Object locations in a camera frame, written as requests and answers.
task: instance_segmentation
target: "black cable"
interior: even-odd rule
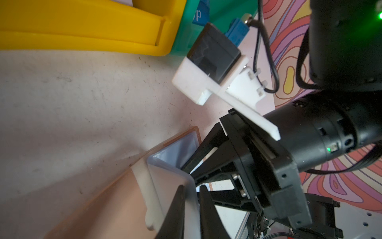
[[[259,0],[258,2],[259,2],[259,5],[261,4],[261,9],[259,9],[259,17],[260,17],[260,15],[262,16],[262,14],[260,14],[260,10],[262,12],[262,0]],[[265,51],[267,53],[267,59],[269,62],[269,66],[270,66],[270,69],[271,69],[273,76],[275,78],[275,88],[274,89],[265,88],[264,91],[267,93],[274,94],[278,91],[278,89],[280,87],[280,77],[278,76],[275,63],[273,62],[272,53],[270,52],[269,37],[268,37],[267,30],[265,29],[265,26],[262,23],[260,18],[259,18],[259,20],[252,19],[251,21],[249,21],[249,23],[247,25],[257,28],[257,34],[258,34],[257,36],[259,36],[259,34],[260,34],[261,38],[264,41]],[[256,64],[257,64],[257,58],[258,58],[258,54],[259,54],[259,51],[257,49],[259,49],[259,48],[260,48],[260,41],[258,40],[256,42],[255,56],[253,59],[253,64],[254,64],[253,70],[254,70],[254,72],[256,72],[256,70],[257,70]]]
[[[287,233],[287,232],[277,232],[277,233],[274,233],[274,234],[271,234],[271,235],[264,237],[264,239],[272,239],[272,238],[280,237],[280,236],[287,236],[290,238],[301,239],[301,237]]]
[[[320,89],[316,84],[308,84],[301,77],[301,69],[303,67],[306,56],[309,53],[309,28],[306,30],[303,41],[298,52],[297,65],[296,65],[296,83],[303,89]]]
[[[344,170],[338,170],[338,171],[324,171],[324,170],[309,169],[305,172],[310,174],[318,174],[318,175],[351,172],[351,171],[363,169],[365,167],[368,167],[374,164],[381,156],[382,156],[382,142],[379,141],[378,143],[375,144],[372,150],[370,150],[361,160],[359,160],[356,164],[354,164],[350,168],[347,168]]]
[[[262,0],[257,1],[257,11],[258,11],[258,16],[259,16],[257,19],[259,21],[262,21],[262,19],[263,19]],[[253,71],[255,73],[257,72],[257,59],[259,58],[260,42],[261,42],[261,33],[260,33],[260,31],[257,31],[255,55],[253,56]]]
[[[276,221],[272,222],[263,232],[265,232],[266,230],[268,230],[268,228],[270,228],[273,224],[275,224]]]

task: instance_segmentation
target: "yellow plastic tray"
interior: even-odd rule
[[[0,0],[0,49],[171,51],[186,0]]]

